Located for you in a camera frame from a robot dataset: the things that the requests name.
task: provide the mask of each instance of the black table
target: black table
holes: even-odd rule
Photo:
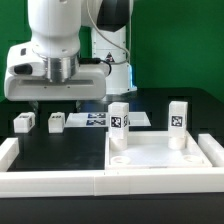
[[[136,93],[82,102],[80,112],[107,112],[111,102],[129,102],[130,111],[145,111],[151,127],[130,131],[167,130],[171,101],[187,101],[188,131],[197,141],[210,133],[224,145],[224,104],[194,88],[139,89]],[[102,170],[107,128],[66,128],[49,134],[53,112],[76,111],[76,102],[41,102],[37,124],[29,134],[14,134],[13,119],[30,112],[27,102],[0,103],[0,141],[18,137],[20,154],[9,172]],[[223,223],[224,193],[161,194],[104,197],[0,199],[1,223]]]

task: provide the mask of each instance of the cable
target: cable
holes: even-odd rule
[[[112,66],[108,61],[102,60],[100,58],[80,58],[79,59],[79,63],[81,65],[90,65],[90,64],[96,65],[96,64],[100,64],[101,62],[109,66],[109,75],[110,75],[112,72]]]
[[[123,47],[121,47],[121,46],[119,46],[119,45],[113,43],[111,40],[109,40],[108,38],[106,38],[106,37],[102,34],[102,32],[97,28],[97,26],[96,26],[96,24],[95,24],[95,22],[93,21],[93,18],[92,18],[92,16],[91,16],[91,13],[90,13],[90,10],[89,10],[89,0],[87,0],[86,2],[87,2],[87,11],[88,11],[88,15],[89,15],[89,18],[90,18],[90,20],[91,20],[91,23],[92,23],[93,27],[95,28],[96,32],[97,32],[102,38],[104,38],[106,41],[108,41],[110,44],[114,45],[115,47],[117,47],[117,48],[119,48],[119,49],[121,49],[121,50],[123,50],[123,51],[125,51],[125,53],[127,54],[127,58],[126,58],[126,60],[124,60],[124,61],[122,61],[122,62],[110,62],[110,64],[112,64],[112,65],[121,65],[121,64],[124,64],[124,63],[128,62],[128,61],[130,60],[130,52],[129,52],[126,48],[123,48]]]

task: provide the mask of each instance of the white cube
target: white cube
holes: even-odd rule
[[[35,125],[35,114],[32,112],[21,113],[13,123],[15,133],[28,133]]]
[[[52,113],[48,120],[49,133],[63,133],[65,127],[65,114]]]

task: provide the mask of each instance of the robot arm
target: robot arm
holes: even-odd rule
[[[6,97],[29,101],[103,98],[108,68],[79,64],[79,30],[81,25],[95,23],[101,30],[116,31],[128,22],[132,6],[132,0],[28,0],[32,39],[9,51]]]

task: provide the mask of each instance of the green backdrop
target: green backdrop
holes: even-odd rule
[[[224,102],[223,0],[136,0],[132,18],[138,87],[198,87]],[[84,56],[91,55],[89,31],[80,32]],[[8,49],[30,36],[26,0],[1,0],[1,96]]]

